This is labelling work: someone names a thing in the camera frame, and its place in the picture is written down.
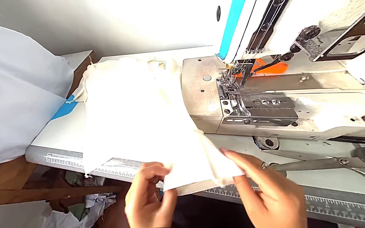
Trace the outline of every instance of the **blue stripe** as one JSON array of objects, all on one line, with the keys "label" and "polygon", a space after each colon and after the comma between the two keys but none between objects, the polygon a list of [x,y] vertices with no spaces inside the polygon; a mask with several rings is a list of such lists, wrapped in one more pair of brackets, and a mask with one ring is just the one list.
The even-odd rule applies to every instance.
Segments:
[{"label": "blue stripe", "polygon": [[232,0],[230,5],[229,15],[227,16],[225,31],[223,32],[221,47],[219,53],[216,54],[220,59],[226,58],[227,52],[229,51],[230,43],[234,31],[236,29],[237,22],[239,21],[240,14],[246,0]]},{"label": "blue stripe", "polygon": [[74,95],[71,95],[50,120],[54,120],[69,114],[71,111],[73,111],[77,103],[77,101],[74,101]]}]

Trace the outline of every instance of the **ruler markings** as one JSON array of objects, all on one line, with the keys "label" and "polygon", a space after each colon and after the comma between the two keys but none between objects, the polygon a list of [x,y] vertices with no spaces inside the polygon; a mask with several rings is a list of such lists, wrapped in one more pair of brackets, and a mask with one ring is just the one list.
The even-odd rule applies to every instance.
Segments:
[{"label": "ruler markings", "polygon": [[[83,168],[82,158],[53,154],[53,153],[48,153],[45,157],[46,157],[46,162],[48,163],[55,163],[81,169]],[[95,171],[134,178],[136,172],[139,170],[139,167],[121,164],[120,160],[119,161],[111,160],[101,165],[99,168],[95,169]],[[255,191],[259,190],[258,187],[252,186],[252,188]],[[212,189],[207,189],[204,191],[212,194],[224,195],[233,198],[240,198],[240,195],[237,192],[236,186],[234,184],[229,184],[226,185],[225,187],[216,187]],[[311,213],[329,215],[348,220],[365,222],[365,204],[324,198],[313,195],[305,195],[305,201],[307,204],[307,211]]]}]

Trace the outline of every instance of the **scissors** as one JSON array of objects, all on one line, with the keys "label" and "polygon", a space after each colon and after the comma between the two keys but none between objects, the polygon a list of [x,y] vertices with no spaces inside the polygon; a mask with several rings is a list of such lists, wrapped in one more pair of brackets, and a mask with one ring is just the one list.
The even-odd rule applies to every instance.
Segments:
[{"label": "scissors", "polygon": [[365,176],[365,147],[354,149],[351,152],[352,157],[332,157],[283,150],[263,150],[263,152],[302,160],[302,162],[298,161],[273,166],[278,171],[346,168]]}]

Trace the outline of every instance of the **white wall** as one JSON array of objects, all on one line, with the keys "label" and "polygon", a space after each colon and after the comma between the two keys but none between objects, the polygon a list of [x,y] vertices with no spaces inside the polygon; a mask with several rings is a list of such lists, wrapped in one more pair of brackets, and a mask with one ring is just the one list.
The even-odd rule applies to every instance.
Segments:
[{"label": "white wall", "polygon": [[217,1],[0,0],[0,26],[26,34],[55,55],[99,56],[212,44]]}]

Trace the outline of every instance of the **white fabric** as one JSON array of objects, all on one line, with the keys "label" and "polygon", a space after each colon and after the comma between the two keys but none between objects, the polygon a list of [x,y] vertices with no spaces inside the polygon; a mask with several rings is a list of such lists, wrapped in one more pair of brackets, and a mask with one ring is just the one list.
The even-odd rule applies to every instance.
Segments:
[{"label": "white fabric", "polygon": [[171,168],[164,190],[177,188],[179,195],[232,183],[232,176],[243,171],[190,118],[175,61],[163,66],[122,58],[90,65],[84,72],[74,94],[87,110],[85,173],[116,157],[163,162]]},{"label": "white fabric", "polygon": [[104,214],[104,209],[114,204],[114,198],[105,199],[101,202],[95,202],[90,207],[88,214],[81,220],[73,215],[73,213],[63,213],[60,211],[52,211],[48,216],[43,218],[42,228],[90,228]]},{"label": "white fabric", "polygon": [[64,58],[0,27],[0,163],[25,153],[64,103],[72,81]]}]

